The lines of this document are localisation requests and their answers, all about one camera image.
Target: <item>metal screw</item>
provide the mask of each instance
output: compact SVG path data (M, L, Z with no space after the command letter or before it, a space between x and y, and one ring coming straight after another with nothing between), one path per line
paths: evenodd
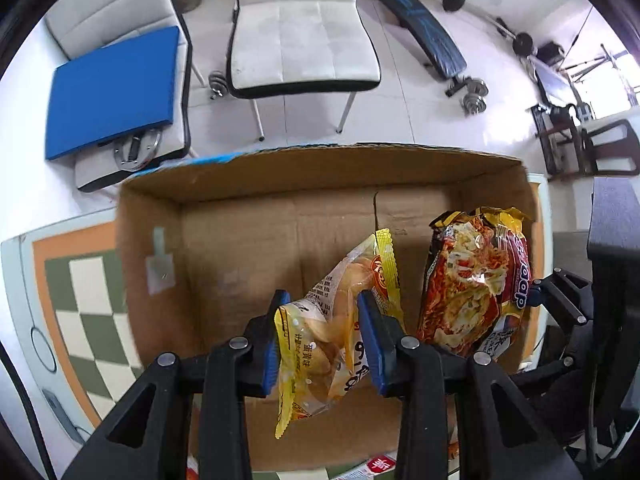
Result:
M474 354L474 361L481 366L487 366L491 362L491 356L486 352L476 352Z
M420 346L420 341L418 341L412 335L406 335L400 340L400 344L402 348L406 348L407 350L414 350Z
M229 346L234 350L241 350L249 346L249 340L241 335L231 338Z
M165 352L164 354L160 354L158 356L158 364L160 366L171 366L175 363L175 354L171 352Z

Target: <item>cardboard box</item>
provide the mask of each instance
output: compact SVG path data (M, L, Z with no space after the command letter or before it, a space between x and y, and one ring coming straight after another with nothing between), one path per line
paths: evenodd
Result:
M276 288L301 298L384 227L392 232L413 331L429 222L445 210L483 205L516 206L536 217L519 160L394 144L308 146L196 160L127 180L117 245L142 362L163 351L207 353L263 314ZM171 267L159 271L171 285L161 292L158 269L147 267L155 254L163 255L160 267L167 260ZM519 346L504 355L512 371ZM401 404L363 382L327 412L292 423L279 441L277 398L247 400L253 469L340 465L395 450Z

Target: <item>red logo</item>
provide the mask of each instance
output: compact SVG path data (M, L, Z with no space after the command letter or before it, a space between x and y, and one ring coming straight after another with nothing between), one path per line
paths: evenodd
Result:
M388 300L389 294L386 291L385 273L382 271L382 258L380 258L380 255L376 256L371 262L371 270L373 270L378 292Z
M396 466L396 462L388 456L376 456L367 462L367 467L372 473L379 475Z

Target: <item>snack bag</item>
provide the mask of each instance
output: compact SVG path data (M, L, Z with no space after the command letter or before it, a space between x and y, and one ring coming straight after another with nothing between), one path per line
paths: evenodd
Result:
M482 207L430 224L418 338L462 356L479 350L495 358L509 347L529 291L524 218L515 208Z
M403 324L389 229L376 231L302 300L276 312L280 348L276 438L290 420L326 410L369 371L356 304L366 289L373 291L382 314Z

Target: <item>checkered tablecloth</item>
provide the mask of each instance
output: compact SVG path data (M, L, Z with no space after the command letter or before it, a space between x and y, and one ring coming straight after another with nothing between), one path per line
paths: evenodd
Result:
M115 251L45 261L47 286L72 367L104 418L142 373Z

